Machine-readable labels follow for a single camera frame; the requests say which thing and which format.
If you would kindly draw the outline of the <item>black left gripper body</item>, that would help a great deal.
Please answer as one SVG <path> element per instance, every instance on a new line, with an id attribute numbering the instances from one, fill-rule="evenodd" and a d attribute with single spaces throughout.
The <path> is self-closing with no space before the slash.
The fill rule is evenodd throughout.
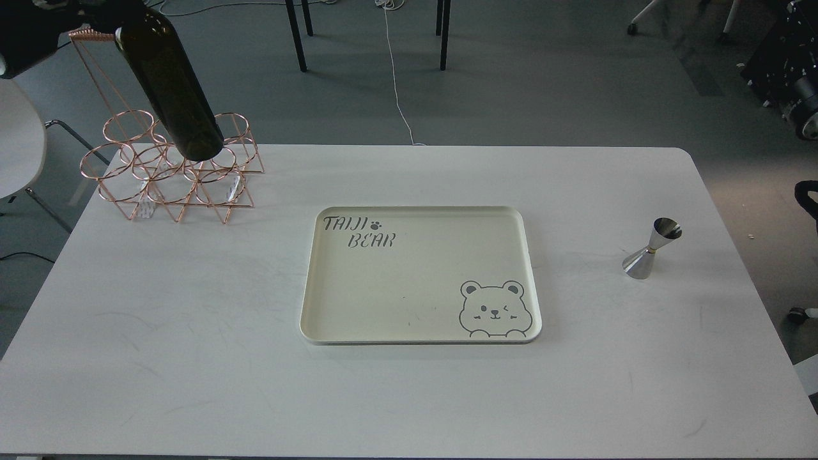
<path id="1" fill-rule="evenodd" d="M 49 58 L 64 33 L 87 24 L 111 34 L 145 9 L 143 1 L 2 1 L 2 79 L 15 78 Z"/>

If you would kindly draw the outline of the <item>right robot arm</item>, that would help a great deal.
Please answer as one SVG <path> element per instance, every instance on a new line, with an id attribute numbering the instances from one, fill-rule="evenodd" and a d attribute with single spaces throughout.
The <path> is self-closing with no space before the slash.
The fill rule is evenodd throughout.
<path id="1" fill-rule="evenodd" d="M 787 1 L 775 24 L 773 70 L 769 81 L 783 118 L 801 140 L 817 137 L 816 2 Z"/>

